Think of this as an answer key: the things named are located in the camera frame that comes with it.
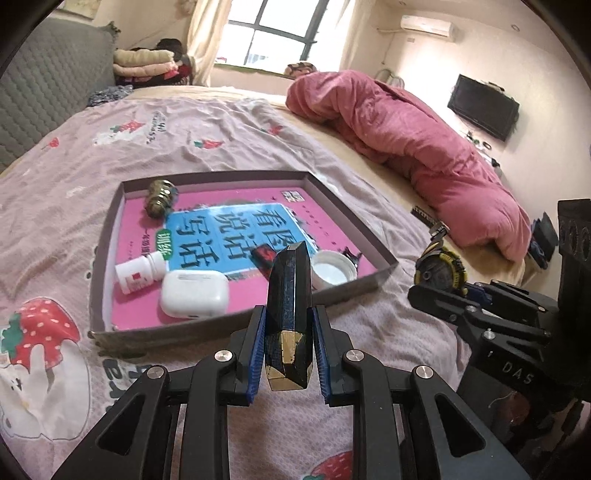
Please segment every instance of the jar lid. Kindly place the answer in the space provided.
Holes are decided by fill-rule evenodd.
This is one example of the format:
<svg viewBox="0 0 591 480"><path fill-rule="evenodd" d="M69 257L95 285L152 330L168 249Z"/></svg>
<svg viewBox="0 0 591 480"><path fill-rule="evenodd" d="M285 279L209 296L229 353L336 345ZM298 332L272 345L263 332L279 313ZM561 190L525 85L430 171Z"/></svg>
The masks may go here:
<svg viewBox="0 0 591 480"><path fill-rule="evenodd" d="M320 250L310 259L312 286L316 290L330 288L357 278L353 262L332 250Z"/></svg>
<svg viewBox="0 0 591 480"><path fill-rule="evenodd" d="M154 281L160 281L166 275L166 260L162 252L152 252L147 255L150 264L152 265L152 274Z"/></svg>

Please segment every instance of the pink comforter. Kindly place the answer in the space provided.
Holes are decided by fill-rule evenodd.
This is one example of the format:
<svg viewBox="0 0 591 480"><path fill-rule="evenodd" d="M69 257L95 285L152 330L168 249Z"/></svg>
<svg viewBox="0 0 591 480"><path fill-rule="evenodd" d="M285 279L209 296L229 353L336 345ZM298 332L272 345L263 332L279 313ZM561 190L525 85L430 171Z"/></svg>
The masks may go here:
<svg viewBox="0 0 591 480"><path fill-rule="evenodd" d="M525 257L527 214L474 146L411 93L353 70L318 72L293 83L286 105L409 178L459 247L495 241L509 260Z"/></svg>

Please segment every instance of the tape measure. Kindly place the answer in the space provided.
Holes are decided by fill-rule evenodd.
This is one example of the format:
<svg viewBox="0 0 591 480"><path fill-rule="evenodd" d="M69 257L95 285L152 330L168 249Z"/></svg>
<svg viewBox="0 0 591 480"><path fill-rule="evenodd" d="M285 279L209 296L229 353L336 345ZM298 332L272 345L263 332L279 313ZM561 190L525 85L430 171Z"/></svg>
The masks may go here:
<svg viewBox="0 0 591 480"><path fill-rule="evenodd" d="M414 284L424 284L455 295L467 295L466 269L459 255L443 246L443 241L432 242L416 263Z"/></svg>

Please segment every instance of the gray quilted headboard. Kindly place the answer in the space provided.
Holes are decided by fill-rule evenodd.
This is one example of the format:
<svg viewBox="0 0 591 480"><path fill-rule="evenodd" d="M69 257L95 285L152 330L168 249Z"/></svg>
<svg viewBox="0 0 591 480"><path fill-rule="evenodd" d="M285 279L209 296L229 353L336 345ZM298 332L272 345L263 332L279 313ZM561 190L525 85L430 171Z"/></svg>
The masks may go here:
<svg viewBox="0 0 591 480"><path fill-rule="evenodd" d="M0 172L114 85L116 29L45 19L0 77Z"/></svg>

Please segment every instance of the white pill bottle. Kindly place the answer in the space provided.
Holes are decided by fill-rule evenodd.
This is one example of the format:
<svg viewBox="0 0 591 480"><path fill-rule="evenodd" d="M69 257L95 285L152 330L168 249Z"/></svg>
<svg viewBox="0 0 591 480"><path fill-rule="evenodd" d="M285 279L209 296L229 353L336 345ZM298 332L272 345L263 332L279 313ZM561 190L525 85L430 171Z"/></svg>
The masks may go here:
<svg viewBox="0 0 591 480"><path fill-rule="evenodd" d="M161 252L153 252L115 265L115 272L121 291L129 295L162 280L166 275L166 260Z"/></svg>

